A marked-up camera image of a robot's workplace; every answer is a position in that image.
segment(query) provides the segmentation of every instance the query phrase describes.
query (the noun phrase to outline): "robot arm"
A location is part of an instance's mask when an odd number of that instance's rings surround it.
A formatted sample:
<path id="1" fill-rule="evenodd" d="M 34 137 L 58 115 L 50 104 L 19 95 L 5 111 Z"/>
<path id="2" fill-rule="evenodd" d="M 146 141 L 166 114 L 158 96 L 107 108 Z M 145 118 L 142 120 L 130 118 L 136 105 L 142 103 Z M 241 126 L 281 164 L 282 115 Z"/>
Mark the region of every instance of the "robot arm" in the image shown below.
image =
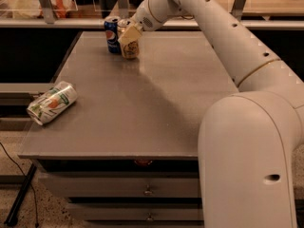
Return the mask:
<path id="1" fill-rule="evenodd" d="M 214 0 L 145 0 L 133 19 L 156 30 L 192 14 L 239 94 L 206 112 L 199 174 L 206 228 L 295 228 L 292 153 L 304 143 L 302 81 Z"/>

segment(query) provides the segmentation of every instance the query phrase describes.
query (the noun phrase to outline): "can label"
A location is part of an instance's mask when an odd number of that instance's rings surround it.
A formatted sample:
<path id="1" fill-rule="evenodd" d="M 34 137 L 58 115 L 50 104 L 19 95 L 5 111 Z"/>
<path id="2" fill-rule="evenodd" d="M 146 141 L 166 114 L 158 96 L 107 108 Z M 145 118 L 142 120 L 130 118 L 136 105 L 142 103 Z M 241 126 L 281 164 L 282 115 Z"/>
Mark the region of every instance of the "can label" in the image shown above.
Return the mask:
<path id="1" fill-rule="evenodd" d="M 126 28 L 134 25 L 131 19 L 122 19 L 118 23 L 118 35 L 119 37 L 125 32 Z M 122 56 L 125 59 L 134 59 L 140 54 L 139 41 L 133 41 L 129 44 L 120 43 Z"/>
<path id="2" fill-rule="evenodd" d="M 77 97 L 73 86 L 62 81 L 31 102 L 27 112 L 39 125 L 47 124 L 73 104 Z"/>
<path id="3" fill-rule="evenodd" d="M 121 46 L 118 41 L 117 23 L 121 20 L 119 16 L 108 16 L 104 20 L 105 37 L 108 51 L 121 53 Z"/>

